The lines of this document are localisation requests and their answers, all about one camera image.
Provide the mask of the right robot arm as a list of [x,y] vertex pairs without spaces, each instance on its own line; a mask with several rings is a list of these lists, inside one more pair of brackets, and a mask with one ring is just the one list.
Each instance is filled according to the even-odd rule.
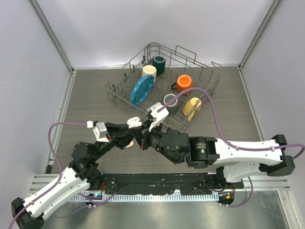
[[250,176],[288,176],[295,169],[293,158],[284,153],[283,135],[261,142],[235,142],[233,148],[220,138],[189,136],[171,128],[163,132],[162,125],[151,120],[130,119],[127,125],[141,150],[151,147],[172,163],[188,167],[217,166],[215,182],[220,188]]

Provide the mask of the white earbud case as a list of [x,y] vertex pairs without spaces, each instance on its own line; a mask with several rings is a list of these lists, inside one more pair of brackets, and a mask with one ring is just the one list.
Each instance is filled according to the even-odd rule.
[[133,117],[127,120],[127,125],[128,128],[136,128],[136,127],[141,127],[142,126],[142,122],[141,119],[139,117]]

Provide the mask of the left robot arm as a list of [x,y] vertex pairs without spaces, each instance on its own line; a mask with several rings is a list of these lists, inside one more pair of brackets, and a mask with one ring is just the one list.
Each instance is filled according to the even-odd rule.
[[83,126],[93,130],[96,142],[77,143],[72,153],[73,161],[66,168],[59,168],[56,179],[28,198],[13,200],[12,223],[17,223],[21,229],[40,229],[45,220],[72,197],[88,189],[97,190],[102,183],[102,174],[96,161],[114,147],[126,148],[133,140],[130,129],[141,125],[138,117],[122,125],[98,121],[84,123]]

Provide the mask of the beige earbud charging case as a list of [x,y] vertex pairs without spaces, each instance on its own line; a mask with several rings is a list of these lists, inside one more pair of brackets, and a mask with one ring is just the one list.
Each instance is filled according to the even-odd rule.
[[130,148],[134,145],[134,141],[132,140],[125,148]]

